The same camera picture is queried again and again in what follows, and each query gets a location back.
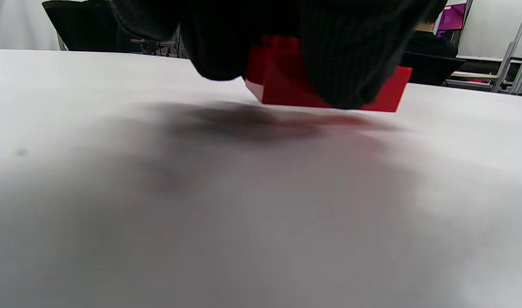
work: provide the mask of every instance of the white table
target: white table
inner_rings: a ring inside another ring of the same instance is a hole
[[[451,74],[453,77],[461,77],[461,78],[478,78],[478,79],[488,79],[488,80],[496,80],[498,79],[498,75],[491,74],[478,74],[478,73],[470,73],[470,72],[454,72]]]
[[[0,51],[0,308],[522,308],[521,97],[410,85],[310,127],[214,101],[254,100],[186,60]]]

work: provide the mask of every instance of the office chair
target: office chair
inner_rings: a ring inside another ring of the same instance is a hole
[[[400,66],[412,68],[410,83],[440,86],[465,60],[406,52]]]
[[[51,0],[42,2],[42,7],[69,50],[141,51],[120,29],[108,1]]]

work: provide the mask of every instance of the computer monitor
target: computer monitor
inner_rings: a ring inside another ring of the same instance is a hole
[[[445,6],[437,30],[462,30],[462,26],[464,25],[464,12],[466,12],[466,4]]]

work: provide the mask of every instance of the white wall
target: white wall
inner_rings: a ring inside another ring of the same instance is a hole
[[[0,49],[59,50],[44,1],[0,0]]]
[[[474,0],[458,54],[503,58],[521,20],[522,0]],[[522,37],[514,56],[522,58]]]

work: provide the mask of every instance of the gloved hand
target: gloved hand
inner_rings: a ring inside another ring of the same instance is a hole
[[[212,80],[244,76],[261,35],[301,42],[304,68],[331,106],[372,102],[399,64],[417,21],[439,0],[112,0],[130,33],[167,41],[180,25],[198,72]]]

